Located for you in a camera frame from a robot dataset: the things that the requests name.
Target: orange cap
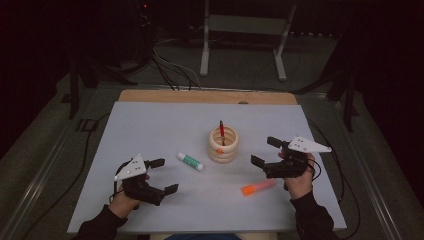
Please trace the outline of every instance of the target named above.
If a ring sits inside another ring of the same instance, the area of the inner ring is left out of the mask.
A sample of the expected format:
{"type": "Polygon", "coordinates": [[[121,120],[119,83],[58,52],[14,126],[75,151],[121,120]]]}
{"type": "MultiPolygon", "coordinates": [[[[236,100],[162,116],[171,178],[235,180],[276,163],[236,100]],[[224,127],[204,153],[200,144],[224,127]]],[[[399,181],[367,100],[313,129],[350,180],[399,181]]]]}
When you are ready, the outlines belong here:
{"type": "Polygon", "coordinates": [[[241,188],[241,192],[244,196],[248,196],[256,192],[256,189],[253,185],[247,185],[241,188]]]}

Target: dark background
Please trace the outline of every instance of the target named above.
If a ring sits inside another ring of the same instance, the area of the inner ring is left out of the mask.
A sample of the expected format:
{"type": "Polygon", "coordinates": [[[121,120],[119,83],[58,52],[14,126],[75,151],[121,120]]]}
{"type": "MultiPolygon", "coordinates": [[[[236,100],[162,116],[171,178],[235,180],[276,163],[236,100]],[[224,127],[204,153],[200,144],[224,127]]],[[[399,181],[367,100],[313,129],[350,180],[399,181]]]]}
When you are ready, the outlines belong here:
{"type": "MultiPolygon", "coordinates": [[[[202,1],[145,2],[151,4],[154,24],[172,36],[189,39],[195,34],[190,26],[203,24],[202,1]]],[[[263,14],[259,1],[246,1],[243,6],[241,1],[211,2],[211,11],[263,14]]],[[[128,41],[140,34],[123,18],[130,16],[130,0],[115,7],[117,1],[103,3],[115,11],[103,11],[99,0],[0,2],[0,157],[55,95],[56,82],[69,72],[70,48],[64,39],[69,37],[102,64],[116,65],[125,56],[125,48],[111,32],[127,34],[128,41]],[[122,24],[112,26],[111,19],[122,24]]],[[[323,77],[340,69],[355,74],[356,90],[363,93],[421,203],[423,9],[421,2],[301,1],[291,29],[297,36],[313,33],[339,38],[323,77]]]]}

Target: person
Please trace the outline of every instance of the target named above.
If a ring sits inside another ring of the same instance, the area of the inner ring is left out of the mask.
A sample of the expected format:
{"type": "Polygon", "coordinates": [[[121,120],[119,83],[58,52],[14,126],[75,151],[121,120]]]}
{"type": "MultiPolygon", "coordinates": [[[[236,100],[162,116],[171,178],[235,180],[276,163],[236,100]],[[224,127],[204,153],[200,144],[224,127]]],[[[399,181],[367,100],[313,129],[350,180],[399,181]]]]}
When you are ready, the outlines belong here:
{"type": "MultiPolygon", "coordinates": [[[[284,152],[278,154],[284,158],[284,152]]],[[[307,153],[306,157],[313,167],[315,158],[307,153]]],[[[296,210],[296,227],[302,240],[336,240],[339,239],[333,232],[334,222],[327,209],[318,205],[312,188],[313,170],[307,168],[302,176],[284,178],[291,200],[296,210]]],[[[109,205],[104,205],[102,211],[92,220],[81,224],[73,240],[112,240],[116,237],[117,229],[127,222],[127,217],[133,209],[140,205],[139,200],[127,197],[123,191],[116,194],[109,205]]],[[[239,239],[233,234],[222,235],[195,235],[179,238],[174,235],[171,239],[239,239]]]]}

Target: floor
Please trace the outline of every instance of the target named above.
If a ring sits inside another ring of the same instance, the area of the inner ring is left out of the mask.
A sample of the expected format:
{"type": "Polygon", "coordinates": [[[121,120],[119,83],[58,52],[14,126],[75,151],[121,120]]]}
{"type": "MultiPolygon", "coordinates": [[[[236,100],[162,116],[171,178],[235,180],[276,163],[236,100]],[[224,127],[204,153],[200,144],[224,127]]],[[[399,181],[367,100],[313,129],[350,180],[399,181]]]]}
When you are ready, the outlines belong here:
{"type": "MultiPolygon", "coordinates": [[[[206,77],[199,76],[201,40],[160,39],[154,48],[157,54],[154,58],[163,64],[159,66],[173,81],[171,85],[175,89],[178,86],[188,90],[190,78],[192,90],[199,90],[195,87],[197,83],[203,90],[289,92],[317,80],[337,44],[331,38],[290,35],[282,55],[287,80],[281,82],[273,62],[274,41],[249,42],[237,37],[212,44],[206,77]],[[183,66],[188,77],[167,68],[175,64],[183,66]]],[[[151,61],[142,71],[127,76],[138,83],[131,88],[171,89],[157,68],[151,61]]],[[[81,106],[74,120],[68,120],[69,105],[61,103],[63,95],[69,93],[69,76],[60,81],[58,94],[1,160],[1,239],[72,237],[66,233],[67,226],[107,118],[100,120],[98,129],[92,133],[78,131],[79,121],[99,119],[109,113],[120,92],[130,88],[99,76],[102,81],[98,88],[81,87],[81,106]]],[[[342,184],[334,158],[323,154],[333,188],[338,196],[344,196],[340,207],[348,228],[338,231],[338,235],[353,235],[349,239],[424,239],[423,209],[361,94],[355,93],[357,114],[352,118],[354,131],[350,133],[341,120],[342,102],[329,102],[325,98],[329,87],[323,85],[296,98],[311,120],[315,140],[328,139],[332,143],[349,183],[342,184]]],[[[119,234],[117,239],[135,239],[135,236],[119,234]]],[[[298,237],[295,232],[284,232],[279,233],[279,239],[298,237]]]]}

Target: green and white glue stick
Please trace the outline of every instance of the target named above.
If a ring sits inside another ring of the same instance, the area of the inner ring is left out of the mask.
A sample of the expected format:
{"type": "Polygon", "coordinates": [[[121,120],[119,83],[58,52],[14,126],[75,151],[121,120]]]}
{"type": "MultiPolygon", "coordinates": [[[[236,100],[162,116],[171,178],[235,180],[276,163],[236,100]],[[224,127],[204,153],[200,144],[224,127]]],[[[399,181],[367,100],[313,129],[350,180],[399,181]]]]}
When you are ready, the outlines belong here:
{"type": "Polygon", "coordinates": [[[178,153],[177,158],[178,158],[178,160],[180,160],[183,163],[189,165],[190,167],[196,169],[197,171],[202,171],[203,170],[203,164],[201,164],[199,161],[197,161],[196,159],[190,157],[187,154],[178,153]]]}

